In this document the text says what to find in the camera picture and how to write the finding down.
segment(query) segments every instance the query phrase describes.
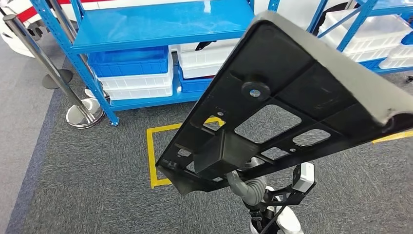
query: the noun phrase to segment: shelf board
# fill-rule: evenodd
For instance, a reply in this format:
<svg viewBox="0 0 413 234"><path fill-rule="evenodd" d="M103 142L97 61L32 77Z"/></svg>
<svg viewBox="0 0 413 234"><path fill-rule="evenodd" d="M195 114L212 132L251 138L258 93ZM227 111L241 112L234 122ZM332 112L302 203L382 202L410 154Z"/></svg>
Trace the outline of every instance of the shelf board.
<svg viewBox="0 0 413 234"><path fill-rule="evenodd" d="M201 92L183 93L178 92L178 87L181 87L178 77L178 67L174 67L173 80L172 80L172 96L170 97L153 97L153 98L141 98L141 99L126 99L126 100L111 100L112 111L124 111L130 109L138 109L152 106L162 106L169 104L176 104L189 101L197 101L202 94Z"/></svg>
<svg viewBox="0 0 413 234"><path fill-rule="evenodd" d="M240 38L253 18L245 0L91 10L85 12L72 50L83 54Z"/></svg>
<svg viewBox="0 0 413 234"><path fill-rule="evenodd" d="M384 75L384 74L397 73L397 72L406 72L406 71L412 71L412 70L413 70L413 67L399 67L399 68L390 68L390 69L375 68L371 71L375 72L379 75Z"/></svg>
<svg viewBox="0 0 413 234"><path fill-rule="evenodd" d="M362 5L367 0L357 0ZM392 14L402 14L413 11L413 1L406 0L378 0L369 16L383 16Z"/></svg>

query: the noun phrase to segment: black base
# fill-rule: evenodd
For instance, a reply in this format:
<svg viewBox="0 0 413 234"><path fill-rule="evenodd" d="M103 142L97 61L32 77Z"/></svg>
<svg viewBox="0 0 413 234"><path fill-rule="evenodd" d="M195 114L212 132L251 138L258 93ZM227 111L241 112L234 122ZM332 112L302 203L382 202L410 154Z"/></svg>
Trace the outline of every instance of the black base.
<svg viewBox="0 0 413 234"><path fill-rule="evenodd" d="M73 73L71 71L66 69L59 69L58 71L67 83L69 83L72 80ZM56 82L52 79L52 77L49 74L44 76L43 80L41 81L41 85L43 85L43 87L45 87L46 89L59 88L59 86L56 84Z"/></svg>

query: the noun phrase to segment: gray flexible hose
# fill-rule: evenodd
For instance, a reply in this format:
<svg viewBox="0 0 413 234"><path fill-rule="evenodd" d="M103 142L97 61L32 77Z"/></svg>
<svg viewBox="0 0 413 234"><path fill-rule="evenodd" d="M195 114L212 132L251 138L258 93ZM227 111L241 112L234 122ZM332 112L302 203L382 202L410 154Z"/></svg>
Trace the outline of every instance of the gray flexible hose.
<svg viewBox="0 0 413 234"><path fill-rule="evenodd" d="M258 166L259 164L260 163L258 162L258 160L253 157L251 159L251 162L247 163L245 167L251 168ZM243 182L240 179L237 171L232 171L226 174L226 178L232 192L240 196L246 204L255 206L264 197L265 188L267 186L267 182L264 176Z"/></svg>

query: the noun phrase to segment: blue metal shelf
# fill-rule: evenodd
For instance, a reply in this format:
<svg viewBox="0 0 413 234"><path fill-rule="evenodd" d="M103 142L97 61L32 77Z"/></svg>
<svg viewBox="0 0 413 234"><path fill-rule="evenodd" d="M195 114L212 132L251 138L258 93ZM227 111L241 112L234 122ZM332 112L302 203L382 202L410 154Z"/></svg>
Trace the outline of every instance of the blue metal shelf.
<svg viewBox="0 0 413 234"><path fill-rule="evenodd" d="M253 18L245 0L91 10L84 13L72 50L83 54L240 38Z"/></svg>
<svg viewBox="0 0 413 234"><path fill-rule="evenodd" d="M413 67L399 67L399 68L390 68L390 69L375 68L375 69L372 69L371 71L379 75L384 75L384 74L390 74L390 73L396 73L396 72L406 72L406 71L411 71L411 70L413 70Z"/></svg>
<svg viewBox="0 0 413 234"><path fill-rule="evenodd" d="M115 111L197 101L203 92L177 92L181 84L177 75L178 69L175 68L172 96L113 100L108 103L99 83L78 54L240 38L254 17L254 0L250 1L252 6L246 0L212 0L92 11L85 11L80 0L72 0L79 25L79 31L72 44L46 0L30 1L82 80L99 101L112 125L119 123ZM327 2L327 0L320 1L317 14L308 29L310 32L320 19L322 9ZM413 12L413 3L404 3L403 0L357 1L362 4L358 9L360 14L338 46L339 51L343 51L368 16ZM270 0L268 9L276 10L278 4L279 0ZM387 74L408 70L413 70L413 67L373 69L373 72Z"/></svg>
<svg viewBox="0 0 413 234"><path fill-rule="evenodd" d="M112 111L124 111L129 109L137 109L151 106L162 106L169 104L176 104L181 102L197 101L203 91L200 92L178 92L178 87L181 86L178 77L178 66L173 68L173 80L172 80L172 96L170 97L153 97L153 98L141 98L141 99L127 99L127 100L113 100L111 101L110 109Z"/></svg>
<svg viewBox="0 0 413 234"><path fill-rule="evenodd" d="M359 4L365 4L368 0L357 0ZM413 2L406 0L378 0L369 16L383 16L403 14L413 11Z"/></svg>

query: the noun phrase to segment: black bracket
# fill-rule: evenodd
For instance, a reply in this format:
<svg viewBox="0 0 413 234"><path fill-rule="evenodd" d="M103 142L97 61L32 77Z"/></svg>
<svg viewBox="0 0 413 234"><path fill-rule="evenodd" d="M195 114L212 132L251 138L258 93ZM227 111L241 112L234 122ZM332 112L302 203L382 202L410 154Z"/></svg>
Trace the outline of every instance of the black bracket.
<svg viewBox="0 0 413 234"><path fill-rule="evenodd" d="M300 124L263 143L234 132L266 105L298 116ZM412 96L280 15L265 12L254 19L156 167L182 194L214 191L228 186L225 175L232 170L249 180L410 129L412 113ZM210 116L225 125L205 127ZM293 141L313 129L330 136L310 146ZM276 159L262 154L272 147L288 154ZM190 155L179 155L181 149ZM252 157L263 164L240 170ZM194 171L187 169L192 162ZM292 193L283 204L297 204L302 196Z"/></svg>

